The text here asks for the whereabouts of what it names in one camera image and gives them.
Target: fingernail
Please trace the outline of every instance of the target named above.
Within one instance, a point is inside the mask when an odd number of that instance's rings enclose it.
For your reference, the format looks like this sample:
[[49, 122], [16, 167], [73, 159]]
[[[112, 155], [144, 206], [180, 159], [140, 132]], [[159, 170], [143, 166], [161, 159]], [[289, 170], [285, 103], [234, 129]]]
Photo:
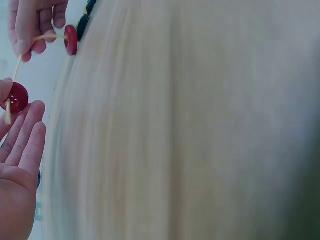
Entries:
[[29, 51], [29, 44], [26, 40], [18, 40], [18, 49], [20, 54], [26, 54]]

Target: palm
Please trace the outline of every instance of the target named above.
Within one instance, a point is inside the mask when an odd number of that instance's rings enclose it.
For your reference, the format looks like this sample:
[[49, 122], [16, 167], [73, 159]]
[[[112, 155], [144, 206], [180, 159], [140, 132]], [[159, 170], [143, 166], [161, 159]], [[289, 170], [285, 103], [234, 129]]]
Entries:
[[38, 171], [45, 145], [42, 102], [13, 117], [11, 129], [0, 118], [0, 239], [28, 238], [35, 217]]

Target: button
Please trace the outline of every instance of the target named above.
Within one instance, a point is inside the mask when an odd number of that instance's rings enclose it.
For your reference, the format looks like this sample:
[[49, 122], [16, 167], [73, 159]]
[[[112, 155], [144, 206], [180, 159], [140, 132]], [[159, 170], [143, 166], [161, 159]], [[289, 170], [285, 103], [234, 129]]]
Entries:
[[91, 14], [96, 2], [97, 2], [97, 0], [88, 0], [88, 2], [86, 3], [86, 12], [88, 15]]
[[78, 41], [80, 42], [82, 37], [84, 36], [87, 24], [89, 22], [89, 15], [83, 15], [80, 19], [80, 21], [78, 22], [78, 25], [76, 27], [76, 37], [78, 39]]
[[[8, 99], [10, 99], [10, 111], [12, 114], [17, 114], [22, 112], [29, 103], [29, 94], [27, 89], [25, 89], [24, 86], [22, 86], [20, 83], [14, 82], [11, 92], [8, 96]], [[6, 102], [2, 102], [0, 106], [6, 110]]]
[[78, 50], [77, 31], [75, 27], [72, 25], [67, 25], [64, 29], [64, 35], [67, 36], [67, 39], [64, 40], [66, 52], [70, 56], [73, 56]]
[[39, 186], [40, 186], [40, 182], [41, 182], [41, 173], [40, 173], [40, 171], [39, 171], [39, 173], [38, 173], [38, 183], [37, 183], [37, 185], [36, 185], [36, 188], [37, 188], [37, 189], [38, 189]]

